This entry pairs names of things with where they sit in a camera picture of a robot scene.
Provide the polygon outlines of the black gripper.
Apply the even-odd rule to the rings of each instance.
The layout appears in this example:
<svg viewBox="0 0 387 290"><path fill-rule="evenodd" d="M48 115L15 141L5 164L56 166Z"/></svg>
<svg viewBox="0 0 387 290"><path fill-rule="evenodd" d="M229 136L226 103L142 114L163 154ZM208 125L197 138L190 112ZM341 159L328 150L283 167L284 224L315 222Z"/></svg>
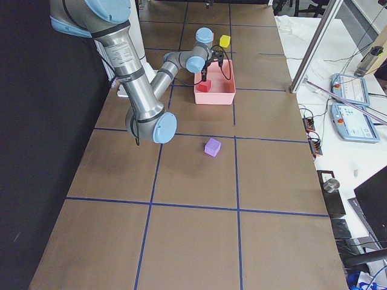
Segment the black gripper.
<svg viewBox="0 0 387 290"><path fill-rule="evenodd" d="M207 81L207 70L208 66L210 66L212 63L216 62L219 67L223 66L224 61L224 52L222 50L213 50L211 58L208 60L208 62L205 63L201 70L201 81L206 82Z"/></svg>

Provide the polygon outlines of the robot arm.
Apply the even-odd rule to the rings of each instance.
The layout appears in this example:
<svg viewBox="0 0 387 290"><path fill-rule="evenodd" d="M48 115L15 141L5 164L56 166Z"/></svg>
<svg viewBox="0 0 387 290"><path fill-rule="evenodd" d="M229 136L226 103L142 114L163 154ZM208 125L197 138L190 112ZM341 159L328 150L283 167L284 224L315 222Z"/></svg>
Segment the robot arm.
<svg viewBox="0 0 387 290"><path fill-rule="evenodd" d="M61 33L100 42L114 74L126 91L131 107L125 124L137 141L164 144L177 130L177 119L167 112L160 98L182 68L200 73L213 53L213 32L197 30L190 51L165 55L163 66L149 80L129 35L130 1L50 1L52 27Z"/></svg>

